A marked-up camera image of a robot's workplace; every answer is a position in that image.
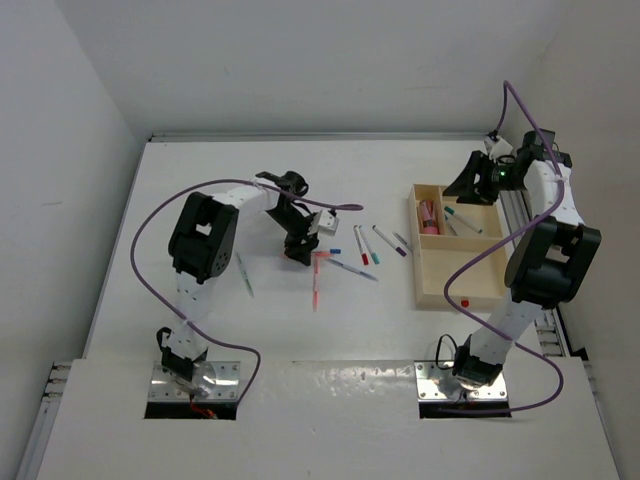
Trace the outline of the orange highlighter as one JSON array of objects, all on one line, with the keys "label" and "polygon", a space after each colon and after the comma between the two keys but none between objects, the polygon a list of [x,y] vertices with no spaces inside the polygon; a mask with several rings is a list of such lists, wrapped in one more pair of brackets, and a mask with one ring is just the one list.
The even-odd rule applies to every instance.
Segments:
[{"label": "orange highlighter", "polygon": [[313,256],[313,278],[312,278],[312,309],[316,313],[319,307],[319,273],[320,257]]}]

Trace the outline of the clear blue ballpoint pen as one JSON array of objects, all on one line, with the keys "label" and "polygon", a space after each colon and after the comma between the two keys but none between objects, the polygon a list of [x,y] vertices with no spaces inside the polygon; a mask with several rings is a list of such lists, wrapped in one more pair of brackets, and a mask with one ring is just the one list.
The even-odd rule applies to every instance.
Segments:
[{"label": "clear blue ballpoint pen", "polygon": [[327,263],[331,264],[331,265],[334,265],[334,266],[342,269],[342,270],[348,271],[348,272],[350,272],[352,274],[358,275],[358,276],[366,278],[368,280],[371,280],[371,281],[374,281],[374,282],[378,282],[379,281],[379,279],[377,277],[375,277],[375,276],[373,276],[373,275],[371,275],[371,274],[369,274],[369,273],[367,273],[365,271],[362,271],[362,270],[360,270],[360,269],[358,269],[356,267],[353,267],[351,265],[347,265],[347,264],[345,264],[345,263],[343,263],[341,261],[338,261],[338,260],[336,260],[334,258],[327,257],[325,261]]}]

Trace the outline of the pink eraser roll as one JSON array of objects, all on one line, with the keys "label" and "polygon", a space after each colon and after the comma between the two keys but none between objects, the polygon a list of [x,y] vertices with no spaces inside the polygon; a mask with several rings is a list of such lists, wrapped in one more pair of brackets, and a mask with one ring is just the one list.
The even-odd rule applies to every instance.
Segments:
[{"label": "pink eraser roll", "polygon": [[440,235],[435,203],[433,200],[421,200],[417,206],[421,233],[426,235]]}]

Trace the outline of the red capped white marker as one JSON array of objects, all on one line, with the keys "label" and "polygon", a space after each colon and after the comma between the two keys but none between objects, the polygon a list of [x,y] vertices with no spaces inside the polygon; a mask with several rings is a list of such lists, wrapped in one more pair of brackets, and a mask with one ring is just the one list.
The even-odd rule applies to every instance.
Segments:
[{"label": "red capped white marker", "polygon": [[367,252],[365,251],[364,246],[363,246],[362,239],[361,239],[360,233],[359,233],[358,225],[354,225],[353,226],[353,232],[354,232],[356,245],[357,245],[357,248],[359,250],[359,254],[360,254],[362,263],[363,263],[364,266],[368,266],[369,265],[369,257],[367,255]]}]

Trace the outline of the light blue capped marker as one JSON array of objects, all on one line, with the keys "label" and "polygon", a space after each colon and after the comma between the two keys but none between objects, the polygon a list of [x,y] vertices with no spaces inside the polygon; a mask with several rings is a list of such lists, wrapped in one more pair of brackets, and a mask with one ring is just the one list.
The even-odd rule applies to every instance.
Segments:
[{"label": "light blue capped marker", "polygon": [[451,223],[450,217],[449,217],[448,215],[446,215],[446,214],[445,214],[445,215],[444,215],[444,218],[445,218],[445,223],[446,223],[446,225],[447,225],[448,229],[450,230],[451,234],[452,234],[453,236],[458,236],[457,231],[455,230],[455,228],[454,228],[453,224]]}]

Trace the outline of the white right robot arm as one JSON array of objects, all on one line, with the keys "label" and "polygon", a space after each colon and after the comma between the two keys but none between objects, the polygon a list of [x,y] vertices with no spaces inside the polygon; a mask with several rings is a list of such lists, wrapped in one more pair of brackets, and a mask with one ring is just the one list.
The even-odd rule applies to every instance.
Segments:
[{"label": "white right robot arm", "polygon": [[472,386],[492,384],[522,333],[547,310],[571,301],[601,243],[575,206],[572,160],[548,152],[555,134],[525,134],[514,149],[497,132],[472,152],[444,193],[459,204],[490,206],[504,191],[528,194],[533,226],[521,232],[504,275],[506,294],[489,320],[457,348],[452,373]]}]

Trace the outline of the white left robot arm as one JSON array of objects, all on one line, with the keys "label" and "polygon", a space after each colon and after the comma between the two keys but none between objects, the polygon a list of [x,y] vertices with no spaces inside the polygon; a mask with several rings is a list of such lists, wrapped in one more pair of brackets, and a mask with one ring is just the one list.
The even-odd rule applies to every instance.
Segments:
[{"label": "white left robot arm", "polygon": [[178,298],[186,302],[171,309],[185,327],[182,332],[165,328],[157,335],[161,365],[190,384],[206,361],[210,343],[194,329],[195,306],[203,289],[213,286],[231,262],[238,224],[268,215],[285,232],[284,256],[309,267],[318,257],[320,237],[337,231],[337,213],[363,209],[359,204],[307,200],[308,182],[291,170],[282,175],[262,171],[247,180],[220,179],[207,184],[232,187],[207,195],[196,185],[171,198],[186,198],[168,243]]}]

